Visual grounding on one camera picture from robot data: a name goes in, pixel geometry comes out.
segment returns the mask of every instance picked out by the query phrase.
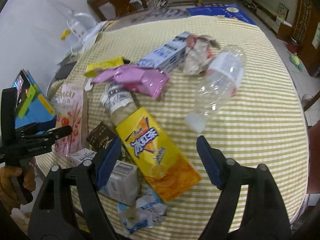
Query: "yellow drink carton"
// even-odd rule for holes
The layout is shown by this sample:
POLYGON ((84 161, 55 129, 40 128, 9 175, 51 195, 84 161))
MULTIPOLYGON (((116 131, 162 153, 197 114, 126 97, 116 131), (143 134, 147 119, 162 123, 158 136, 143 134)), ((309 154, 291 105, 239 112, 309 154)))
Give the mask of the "yellow drink carton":
POLYGON ((200 180, 199 173, 141 107, 116 128, 131 158, 165 203, 200 180))

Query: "blue gripper pad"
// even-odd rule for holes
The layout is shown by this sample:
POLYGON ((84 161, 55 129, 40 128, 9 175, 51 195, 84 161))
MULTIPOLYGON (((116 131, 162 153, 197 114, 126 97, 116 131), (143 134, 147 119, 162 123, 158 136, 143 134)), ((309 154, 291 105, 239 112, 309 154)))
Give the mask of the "blue gripper pad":
POLYGON ((197 138, 196 146, 211 183, 221 190, 224 184, 221 169, 222 162, 226 160, 225 157, 219 150, 212 149, 202 135, 197 138))
POLYGON ((109 177, 111 175, 111 172, 121 153, 121 146, 122 146, 121 139, 119 137, 116 137, 111 148, 108 150, 106 157, 104 158, 99 168, 97 169, 96 187, 98 190, 100 190, 103 186, 107 184, 109 177))

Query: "plastic bag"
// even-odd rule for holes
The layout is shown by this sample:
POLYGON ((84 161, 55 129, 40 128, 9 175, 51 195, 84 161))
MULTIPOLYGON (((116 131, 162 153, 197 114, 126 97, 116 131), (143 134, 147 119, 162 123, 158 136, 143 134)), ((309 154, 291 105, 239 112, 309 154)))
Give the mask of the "plastic bag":
POLYGON ((123 65, 113 69, 107 69, 96 76, 92 83, 103 83, 114 80, 123 84, 123 87, 134 92, 159 97, 164 85, 170 76, 159 69, 146 69, 137 65, 123 65))
POLYGON ((118 213, 125 236, 162 223, 166 219, 167 207, 150 187, 145 196, 137 199, 135 207, 119 203, 118 213))

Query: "cardboard box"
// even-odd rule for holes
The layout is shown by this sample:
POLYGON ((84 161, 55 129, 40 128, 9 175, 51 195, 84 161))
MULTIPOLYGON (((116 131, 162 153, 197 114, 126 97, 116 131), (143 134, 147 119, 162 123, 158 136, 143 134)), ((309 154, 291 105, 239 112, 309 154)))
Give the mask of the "cardboard box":
POLYGON ((186 51, 186 38, 190 35, 183 32, 173 40, 155 49, 153 52, 138 60, 137 65, 146 68, 157 68, 167 73, 174 70, 183 61, 186 51))
MULTIPOLYGON (((82 149, 71 155, 74 166, 78 166, 84 160, 92 160, 96 152, 82 149)), ((138 195, 137 166, 122 161, 117 161, 110 175, 108 183, 100 189, 100 193, 107 195, 126 205, 133 205, 138 195)))

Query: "bag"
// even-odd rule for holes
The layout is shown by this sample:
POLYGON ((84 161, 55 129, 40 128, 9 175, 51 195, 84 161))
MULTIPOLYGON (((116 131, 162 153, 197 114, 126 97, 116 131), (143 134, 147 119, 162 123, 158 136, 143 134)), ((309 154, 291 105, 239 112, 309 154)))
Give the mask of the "bag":
POLYGON ((55 143, 55 154, 70 157, 71 154, 86 147, 87 102, 81 83, 64 84, 57 98, 58 114, 56 128, 70 125, 72 133, 55 143))

